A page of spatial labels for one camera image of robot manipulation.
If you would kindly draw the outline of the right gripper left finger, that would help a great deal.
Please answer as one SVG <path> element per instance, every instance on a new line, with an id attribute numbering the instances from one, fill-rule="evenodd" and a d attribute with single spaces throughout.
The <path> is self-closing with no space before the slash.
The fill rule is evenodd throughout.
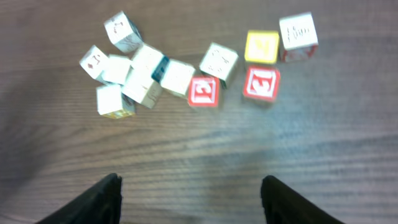
<path id="1" fill-rule="evenodd" d="M 121 176 L 111 173 L 39 224 L 119 224 Z"/>

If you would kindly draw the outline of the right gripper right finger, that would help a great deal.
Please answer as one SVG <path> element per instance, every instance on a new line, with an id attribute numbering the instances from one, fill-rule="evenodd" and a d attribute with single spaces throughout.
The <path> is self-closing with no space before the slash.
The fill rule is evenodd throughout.
<path id="1" fill-rule="evenodd" d="M 262 180 L 261 200 L 267 224 L 343 224 L 273 175 Z"/>

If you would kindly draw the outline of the red letter wooden block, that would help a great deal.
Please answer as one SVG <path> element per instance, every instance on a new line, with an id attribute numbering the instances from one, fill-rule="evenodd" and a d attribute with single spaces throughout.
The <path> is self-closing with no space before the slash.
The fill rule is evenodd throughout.
<path id="1" fill-rule="evenodd" d="M 249 66 L 243 96 L 250 100 L 274 103 L 277 99 L 280 72 L 274 67 Z"/>

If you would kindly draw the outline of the yellow sided gift block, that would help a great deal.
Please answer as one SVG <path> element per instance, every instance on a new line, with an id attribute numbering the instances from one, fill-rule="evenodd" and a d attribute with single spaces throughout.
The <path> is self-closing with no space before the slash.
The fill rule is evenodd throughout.
<path id="1" fill-rule="evenodd" d="M 134 101 L 122 93 L 118 84 L 103 85 L 96 88 L 97 111 L 101 116 L 121 119 L 135 115 Z"/>

